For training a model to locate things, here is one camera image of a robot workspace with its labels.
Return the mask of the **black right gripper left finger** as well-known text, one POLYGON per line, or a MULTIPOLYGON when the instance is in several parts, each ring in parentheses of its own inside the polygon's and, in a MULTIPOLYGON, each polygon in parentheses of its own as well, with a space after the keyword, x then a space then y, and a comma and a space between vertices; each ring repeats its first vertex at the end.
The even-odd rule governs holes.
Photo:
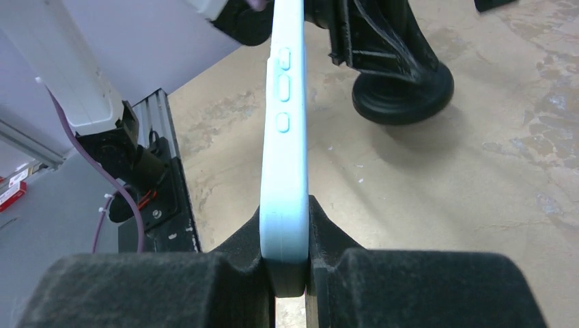
POLYGON ((274 327, 252 217, 214 250, 77 254, 56 261, 19 327, 274 327))

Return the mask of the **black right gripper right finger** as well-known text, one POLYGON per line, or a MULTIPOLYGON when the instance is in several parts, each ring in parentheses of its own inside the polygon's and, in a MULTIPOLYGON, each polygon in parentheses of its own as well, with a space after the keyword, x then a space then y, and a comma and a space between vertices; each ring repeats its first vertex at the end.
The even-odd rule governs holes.
POLYGON ((545 327, 521 270, 488 252, 366 249, 310 197, 308 327, 545 327))

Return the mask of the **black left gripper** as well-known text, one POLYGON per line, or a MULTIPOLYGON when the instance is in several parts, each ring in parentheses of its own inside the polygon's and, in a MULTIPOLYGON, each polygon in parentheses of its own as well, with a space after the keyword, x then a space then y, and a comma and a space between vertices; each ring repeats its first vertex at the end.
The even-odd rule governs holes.
MULTIPOLYGON (((212 25, 245 46, 271 36, 274 1, 262 11, 246 1, 226 1, 212 25)), ((440 63, 408 1, 305 1, 304 18, 330 37, 332 63, 361 73, 424 82, 440 63)))

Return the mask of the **blue case phone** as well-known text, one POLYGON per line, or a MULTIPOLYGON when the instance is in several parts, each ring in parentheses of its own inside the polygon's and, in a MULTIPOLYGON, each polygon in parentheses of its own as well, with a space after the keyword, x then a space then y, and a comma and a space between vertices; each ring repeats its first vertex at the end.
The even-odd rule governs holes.
POLYGON ((266 68, 259 241, 278 298, 305 291, 309 258, 303 1, 275 1, 266 68))

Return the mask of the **black round base phone stand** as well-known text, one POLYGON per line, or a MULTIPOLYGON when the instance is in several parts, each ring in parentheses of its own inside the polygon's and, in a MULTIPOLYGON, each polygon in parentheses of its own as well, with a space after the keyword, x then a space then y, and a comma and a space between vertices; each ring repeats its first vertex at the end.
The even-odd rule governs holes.
POLYGON ((424 82, 415 84, 360 74, 352 87, 352 103, 365 119, 389 126, 416 124, 441 112, 454 92, 451 71, 439 63, 424 82))

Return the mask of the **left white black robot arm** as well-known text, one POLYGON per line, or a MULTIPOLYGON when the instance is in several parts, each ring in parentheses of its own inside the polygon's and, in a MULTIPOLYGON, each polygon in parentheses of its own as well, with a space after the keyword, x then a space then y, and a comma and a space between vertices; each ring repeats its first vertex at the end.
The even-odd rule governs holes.
MULTIPOLYGON (((215 28, 246 46, 272 33, 273 1, 262 11, 246 1, 190 1, 215 28)), ((334 65, 360 73, 421 84, 442 64, 428 44, 407 0, 305 1, 305 21, 326 29, 334 65)))

